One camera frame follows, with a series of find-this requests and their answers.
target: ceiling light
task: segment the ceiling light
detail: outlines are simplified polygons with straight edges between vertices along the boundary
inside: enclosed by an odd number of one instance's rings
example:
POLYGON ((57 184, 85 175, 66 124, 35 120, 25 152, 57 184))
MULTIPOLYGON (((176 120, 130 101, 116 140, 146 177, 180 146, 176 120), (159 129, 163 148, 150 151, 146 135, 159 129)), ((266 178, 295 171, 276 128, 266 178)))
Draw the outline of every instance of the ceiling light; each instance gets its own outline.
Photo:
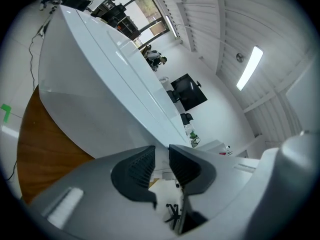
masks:
POLYGON ((239 82, 236 84, 236 87, 240 91, 244 88, 244 86, 256 70, 263 54, 264 52, 260 50, 257 46, 253 47, 253 51, 251 53, 248 64, 246 65, 244 72, 239 79, 239 82))
POLYGON ((166 20, 169 22, 170 28, 172 29, 172 32, 173 32, 174 36, 177 38, 177 37, 178 37, 177 32, 176 32, 176 30, 175 30, 174 26, 172 25, 172 23, 171 23, 171 20, 170 20, 169 16, 168 16, 168 15, 166 15, 165 17, 166 17, 166 20))

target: white desk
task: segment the white desk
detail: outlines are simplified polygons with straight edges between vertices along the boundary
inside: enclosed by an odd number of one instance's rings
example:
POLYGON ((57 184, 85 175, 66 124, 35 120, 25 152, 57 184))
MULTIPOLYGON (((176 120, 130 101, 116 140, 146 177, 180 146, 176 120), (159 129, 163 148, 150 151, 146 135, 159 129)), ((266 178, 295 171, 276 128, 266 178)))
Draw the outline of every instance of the white desk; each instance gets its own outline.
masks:
POLYGON ((60 6, 43 41, 40 98, 56 124, 94 158, 191 144, 175 105, 133 42, 105 23, 60 6))

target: potted plant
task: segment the potted plant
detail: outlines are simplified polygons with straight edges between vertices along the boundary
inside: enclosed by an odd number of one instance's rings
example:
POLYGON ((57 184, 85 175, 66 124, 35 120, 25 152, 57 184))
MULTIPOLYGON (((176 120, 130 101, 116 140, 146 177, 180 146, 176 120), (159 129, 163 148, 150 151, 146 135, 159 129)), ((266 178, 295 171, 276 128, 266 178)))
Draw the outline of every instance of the potted plant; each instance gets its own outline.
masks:
POLYGON ((191 139, 191 145, 193 148, 196 147, 201 141, 201 139, 198 137, 198 135, 194 133, 194 131, 190 133, 190 139, 191 139))

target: louvered wall panel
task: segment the louvered wall panel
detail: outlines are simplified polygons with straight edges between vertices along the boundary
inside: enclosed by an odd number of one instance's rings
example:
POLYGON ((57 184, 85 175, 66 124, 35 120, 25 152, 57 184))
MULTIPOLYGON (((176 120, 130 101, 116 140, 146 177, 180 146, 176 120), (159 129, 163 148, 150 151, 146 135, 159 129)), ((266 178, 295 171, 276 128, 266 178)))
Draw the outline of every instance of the louvered wall panel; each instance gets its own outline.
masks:
POLYGON ((216 70, 219 45, 219 19, 216 0, 186 0, 183 3, 189 26, 192 28, 192 41, 195 51, 202 61, 212 70, 216 70))
MULTIPOLYGON (((177 4, 173 0, 163 0, 163 2, 170 13, 172 23, 174 25, 182 25, 183 22, 182 22, 181 15, 179 13, 177 4)), ((179 36, 179 38, 182 40, 183 44, 187 44, 188 37, 187 37, 187 33, 186 33, 185 28, 178 27, 178 28, 176 28, 176 32, 177 32, 177 35, 179 36)))
MULTIPOLYGON (((178 35, 186 45, 189 40, 177 5, 173 0, 163 0, 171 13, 172 21, 176 26, 178 35)), ((185 0, 183 8, 186 13, 188 24, 191 29, 191 42, 194 51, 198 53, 201 60, 212 70, 216 70, 220 42, 219 20, 217 17, 217 1, 215 0, 185 0)))
POLYGON ((228 45, 217 75, 246 112, 254 134, 263 134, 268 148, 279 147, 302 130, 286 98, 289 86, 282 87, 293 72, 302 72, 299 65, 313 49, 309 22, 292 0, 224 0, 224 13, 228 45), (235 86, 254 46, 263 57, 239 91, 235 86), (243 63, 236 60, 237 53, 245 55, 243 63))

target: black computer monitor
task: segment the black computer monitor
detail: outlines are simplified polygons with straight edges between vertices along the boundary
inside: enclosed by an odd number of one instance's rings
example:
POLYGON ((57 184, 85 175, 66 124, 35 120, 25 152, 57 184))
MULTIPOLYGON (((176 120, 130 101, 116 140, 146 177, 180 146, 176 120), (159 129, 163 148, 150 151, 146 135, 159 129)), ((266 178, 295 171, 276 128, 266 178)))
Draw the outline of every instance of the black computer monitor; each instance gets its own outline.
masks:
POLYGON ((208 100, 200 90, 200 84, 196 84, 189 74, 181 76, 177 80, 173 81, 171 85, 180 94, 180 101, 185 111, 188 111, 208 100))

